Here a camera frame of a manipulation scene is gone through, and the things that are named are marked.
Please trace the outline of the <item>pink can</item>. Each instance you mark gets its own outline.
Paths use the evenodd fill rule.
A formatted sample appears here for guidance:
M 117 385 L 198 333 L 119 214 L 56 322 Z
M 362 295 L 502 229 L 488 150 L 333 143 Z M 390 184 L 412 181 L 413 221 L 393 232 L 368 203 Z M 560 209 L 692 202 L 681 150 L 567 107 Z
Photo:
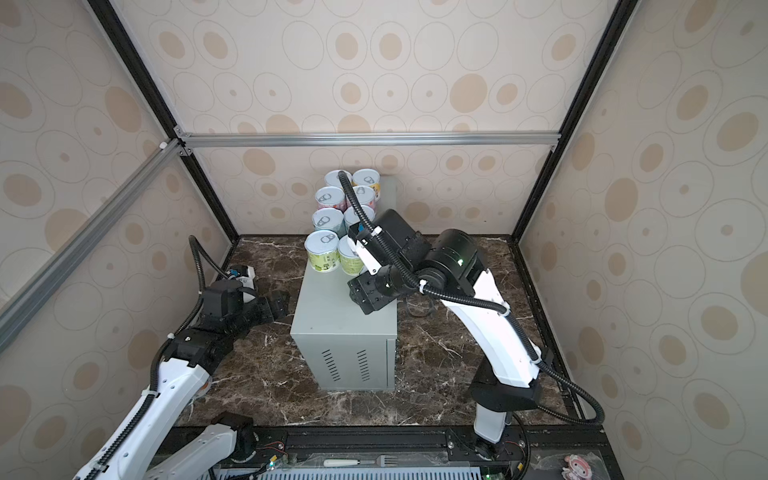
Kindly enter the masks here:
M 315 193 L 317 209 L 333 208 L 344 212 L 347 208 L 346 196 L 343 190 L 336 186 L 325 186 Z
M 361 206 L 376 208 L 376 191 L 372 187 L 357 185 L 353 187 L 353 192 Z

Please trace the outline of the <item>white can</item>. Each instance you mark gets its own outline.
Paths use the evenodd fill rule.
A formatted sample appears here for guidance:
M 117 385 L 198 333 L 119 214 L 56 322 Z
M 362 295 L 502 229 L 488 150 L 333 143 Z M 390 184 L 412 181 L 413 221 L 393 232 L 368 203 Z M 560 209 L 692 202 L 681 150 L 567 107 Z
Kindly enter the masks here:
M 312 223 L 316 231 L 328 230 L 339 238 L 346 235 L 344 214 L 336 208 L 321 208 L 312 215 Z

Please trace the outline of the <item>yellow can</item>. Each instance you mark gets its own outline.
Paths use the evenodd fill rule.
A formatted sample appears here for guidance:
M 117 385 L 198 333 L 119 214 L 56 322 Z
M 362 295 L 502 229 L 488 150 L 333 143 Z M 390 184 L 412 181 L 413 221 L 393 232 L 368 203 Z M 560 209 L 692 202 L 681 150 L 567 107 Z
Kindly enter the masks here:
M 376 198 L 380 197 L 381 176 L 377 170 L 359 169 L 353 173 L 352 180 L 355 186 L 368 186 L 374 190 Z
M 341 183 L 341 181 L 339 179 L 339 175 L 341 173 L 344 174 L 344 176 L 347 178 L 349 183 L 352 182 L 352 174 L 349 171 L 347 171 L 347 170 L 332 170 L 332 171 L 328 172 L 324 176 L 325 184 L 327 186 L 334 186 L 334 187 L 341 188 L 342 187 L 342 183 Z

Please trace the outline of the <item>pink can front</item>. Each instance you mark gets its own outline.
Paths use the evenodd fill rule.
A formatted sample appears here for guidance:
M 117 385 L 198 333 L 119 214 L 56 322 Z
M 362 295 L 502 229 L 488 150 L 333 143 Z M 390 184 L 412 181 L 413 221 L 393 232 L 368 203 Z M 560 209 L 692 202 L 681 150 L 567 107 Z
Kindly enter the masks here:
M 336 186 L 325 186 L 315 193 L 317 209 L 333 208 L 344 212 L 347 208 L 346 196 L 343 190 Z

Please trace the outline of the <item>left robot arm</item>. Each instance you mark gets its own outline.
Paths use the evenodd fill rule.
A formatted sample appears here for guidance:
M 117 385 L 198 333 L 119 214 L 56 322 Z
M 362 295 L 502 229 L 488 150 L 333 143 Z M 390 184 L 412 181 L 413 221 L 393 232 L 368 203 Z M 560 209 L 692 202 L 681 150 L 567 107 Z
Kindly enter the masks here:
M 201 434 L 157 466 L 151 464 L 179 415 L 203 393 L 237 340 L 255 326 L 288 314 L 289 295 L 261 296 L 243 267 L 220 270 L 207 283 L 213 262 L 195 236 L 188 239 L 198 281 L 196 303 L 170 333 L 150 364 L 148 387 L 110 439 L 76 473 L 78 479 L 196 479 L 220 462 L 246 464 L 258 449 L 253 421 L 223 413 Z

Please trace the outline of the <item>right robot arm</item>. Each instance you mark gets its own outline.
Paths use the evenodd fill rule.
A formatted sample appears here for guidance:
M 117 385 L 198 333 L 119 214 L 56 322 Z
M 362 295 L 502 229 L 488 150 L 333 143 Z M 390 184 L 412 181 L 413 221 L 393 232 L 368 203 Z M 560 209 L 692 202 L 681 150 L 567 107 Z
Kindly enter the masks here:
M 493 459 L 507 418 L 522 410 L 537 409 L 576 425 L 603 424 L 600 403 L 558 373 L 526 334 L 469 234 L 447 229 L 429 242 L 393 209 L 371 219 L 348 175 L 339 172 L 337 178 L 358 217 L 348 230 L 348 242 L 366 268 L 348 283 L 351 300 L 364 314 L 411 294 L 439 300 L 481 347 L 484 359 L 470 392 L 476 402 L 475 450 L 482 459 Z M 541 374 L 583 399 L 593 417 L 571 417 L 540 404 Z

